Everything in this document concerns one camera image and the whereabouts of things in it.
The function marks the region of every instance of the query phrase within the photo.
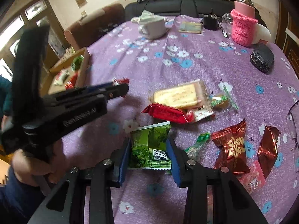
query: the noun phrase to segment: white mug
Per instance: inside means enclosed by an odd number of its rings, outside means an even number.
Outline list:
[[[166,33],[164,18],[153,17],[140,20],[138,31],[147,39],[157,39]]]

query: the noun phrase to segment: green snack bag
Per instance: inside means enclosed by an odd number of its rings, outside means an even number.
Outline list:
[[[77,70],[80,69],[80,66],[81,66],[81,63],[82,63],[83,59],[84,59],[84,56],[83,55],[79,55],[78,57],[76,57],[73,60],[73,62],[71,64],[71,68],[72,68],[73,71],[77,71]]]
[[[129,168],[171,169],[166,155],[170,122],[143,126],[131,131],[132,153]]]
[[[195,161],[200,160],[198,158],[199,151],[202,148],[202,146],[207,142],[207,140],[210,138],[210,135],[211,135],[210,132],[200,134],[200,136],[197,138],[196,143],[185,150],[189,159],[193,159]]]

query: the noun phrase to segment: table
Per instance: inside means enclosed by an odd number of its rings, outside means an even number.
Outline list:
[[[299,99],[299,81],[287,58],[275,44],[268,44],[275,56],[273,71],[263,74],[249,60],[252,48],[223,37],[222,32],[205,30],[202,34],[178,32],[182,21],[196,18],[178,16],[167,22],[169,32],[149,41],[138,33],[138,25],[125,22],[88,48],[91,68],[86,85],[100,84],[113,78],[129,78],[125,99],[108,103],[108,113],[63,138],[70,166],[92,167],[118,149],[129,126],[144,126],[159,121],[140,113],[155,90],[201,79],[208,95],[224,85],[240,110],[218,115],[211,121],[190,125],[172,123],[179,148],[195,143],[202,132],[215,132],[246,118],[247,165],[257,160],[264,121],[280,131],[279,160],[267,178],[267,184],[252,198],[270,224],[278,224],[299,193],[298,174],[294,172],[295,143],[290,138],[286,115]],[[202,151],[201,163],[213,167],[218,148],[209,141]],[[129,170],[122,188],[113,188],[115,223],[182,223],[187,189],[179,189],[164,171]]]

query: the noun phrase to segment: dark blue sleeve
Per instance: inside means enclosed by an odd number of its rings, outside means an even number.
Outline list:
[[[1,223],[27,223],[43,200],[40,188],[19,182],[11,167],[7,184],[0,188]]]

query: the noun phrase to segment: red snack wrapper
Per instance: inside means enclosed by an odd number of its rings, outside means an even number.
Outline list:
[[[246,165],[245,131],[246,121],[244,119],[237,125],[229,126],[211,134],[213,142],[220,149],[214,169],[226,166],[233,174],[250,172],[249,167]]]
[[[266,184],[266,180],[263,175],[262,168],[259,161],[256,160],[250,167],[250,173],[244,174],[240,179],[240,183],[251,194],[258,188],[261,188]]]
[[[154,118],[167,120],[178,124],[191,123],[194,120],[193,114],[186,114],[183,110],[172,108],[158,103],[147,106],[142,113],[148,113]]]
[[[276,127],[268,125],[265,126],[263,138],[258,151],[258,159],[265,179],[269,176],[278,156],[276,143],[279,134],[280,131]]]

